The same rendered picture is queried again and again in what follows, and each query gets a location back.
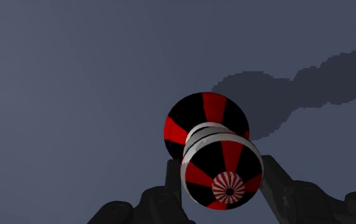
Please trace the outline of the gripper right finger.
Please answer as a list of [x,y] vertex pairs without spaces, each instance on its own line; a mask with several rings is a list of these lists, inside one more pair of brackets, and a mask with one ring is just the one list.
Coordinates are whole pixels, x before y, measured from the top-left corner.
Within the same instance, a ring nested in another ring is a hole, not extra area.
[[262,159],[260,190],[280,224],[356,224],[356,191],[335,199],[314,183],[293,180],[272,156]]

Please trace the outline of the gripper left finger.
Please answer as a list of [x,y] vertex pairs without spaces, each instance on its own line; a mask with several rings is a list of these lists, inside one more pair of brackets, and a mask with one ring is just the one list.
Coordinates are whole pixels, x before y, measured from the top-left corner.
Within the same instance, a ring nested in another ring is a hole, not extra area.
[[108,202],[87,224],[196,224],[182,208],[180,161],[167,161],[165,184],[145,190],[136,207],[124,201]]

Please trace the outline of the red and black striped vase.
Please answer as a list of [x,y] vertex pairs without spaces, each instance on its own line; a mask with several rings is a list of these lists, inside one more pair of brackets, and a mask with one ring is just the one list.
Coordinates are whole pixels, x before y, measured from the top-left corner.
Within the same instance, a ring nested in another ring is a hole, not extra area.
[[181,163],[182,186],[193,201],[223,211],[242,206],[256,194],[264,164],[249,135],[244,112],[226,96],[194,93],[172,107],[164,142]]

